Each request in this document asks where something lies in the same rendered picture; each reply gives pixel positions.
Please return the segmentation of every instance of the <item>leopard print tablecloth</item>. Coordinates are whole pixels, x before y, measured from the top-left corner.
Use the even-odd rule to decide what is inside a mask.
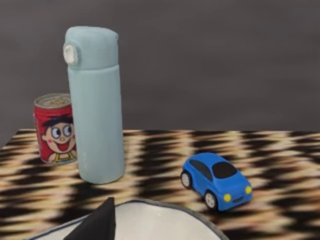
[[[77,163],[50,166],[36,134],[22,129],[0,151],[0,239],[21,240],[89,214],[107,197],[183,205],[230,240],[320,240],[320,133],[289,131],[124,131],[126,173],[106,185],[83,182]],[[212,212],[180,183],[187,157],[211,151],[252,183],[253,200]]]

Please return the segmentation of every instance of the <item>can top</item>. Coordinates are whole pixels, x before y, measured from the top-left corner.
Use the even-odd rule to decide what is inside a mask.
[[[42,109],[59,109],[71,104],[70,94],[50,93],[34,100],[34,105]]]

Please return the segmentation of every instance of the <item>gray wall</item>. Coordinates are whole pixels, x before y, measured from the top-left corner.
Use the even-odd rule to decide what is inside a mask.
[[[75,25],[119,34],[126,129],[320,128],[318,0],[1,0],[0,145],[68,91]]]

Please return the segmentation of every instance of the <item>blue toy car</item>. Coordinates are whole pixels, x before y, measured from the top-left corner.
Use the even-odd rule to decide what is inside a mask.
[[[189,157],[180,175],[182,185],[204,197],[208,208],[225,211],[252,199],[252,187],[228,160],[203,152]]]

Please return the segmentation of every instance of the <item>water bottle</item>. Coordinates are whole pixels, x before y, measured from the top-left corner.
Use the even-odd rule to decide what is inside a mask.
[[[113,182],[125,173],[118,34],[102,27],[71,27],[63,56],[80,177],[92,184]]]

